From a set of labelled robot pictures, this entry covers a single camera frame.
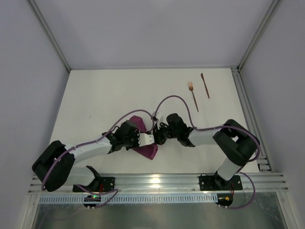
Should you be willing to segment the purple satin napkin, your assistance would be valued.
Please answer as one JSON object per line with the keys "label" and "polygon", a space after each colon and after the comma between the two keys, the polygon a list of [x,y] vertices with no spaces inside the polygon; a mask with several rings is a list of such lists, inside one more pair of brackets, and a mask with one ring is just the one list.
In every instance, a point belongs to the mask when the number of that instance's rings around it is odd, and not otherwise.
{"label": "purple satin napkin", "polygon": [[[136,125],[136,127],[140,130],[141,133],[147,131],[144,121],[141,117],[134,115],[129,120]],[[138,148],[133,148],[133,151],[137,152],[138,154],[144,156],[147,159],[153,160],[158,151],[158,146],[156,144],[146,145]]]}

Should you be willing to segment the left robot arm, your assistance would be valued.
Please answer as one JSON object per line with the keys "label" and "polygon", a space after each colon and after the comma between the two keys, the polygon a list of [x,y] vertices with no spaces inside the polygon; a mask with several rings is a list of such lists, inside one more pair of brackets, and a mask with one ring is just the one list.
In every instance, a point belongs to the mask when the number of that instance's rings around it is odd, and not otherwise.
{"label": "left robot arm", "polygon": [[53,192],[64,185],[92,186],[99,175],[91,166],[77,167],[76,164],[96,156],[104,156],[140,146],[141,132],[130,120],[116,129],[103,133],[96,140],[68,146],[56,140],[43,151],[32,165],[32,171],[41,181],[42,190]]}

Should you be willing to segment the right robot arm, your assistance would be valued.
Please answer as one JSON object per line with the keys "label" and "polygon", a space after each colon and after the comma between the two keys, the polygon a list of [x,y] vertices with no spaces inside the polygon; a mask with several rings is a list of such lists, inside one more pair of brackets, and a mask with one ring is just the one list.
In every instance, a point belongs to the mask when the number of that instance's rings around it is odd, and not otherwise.
{"label": "right robot arm", "polygon": [[199,176],[201,191],[242,189],[237,172],[260,151],[260,142],[253,134],[233,119],[207,129],[188,127],[176,113],[168,115],[166,121],[153,128],[156,144],[163,145],[168,139],[176,139],[184,147],[217,145],[225,154],[226,159],[213,175]]}

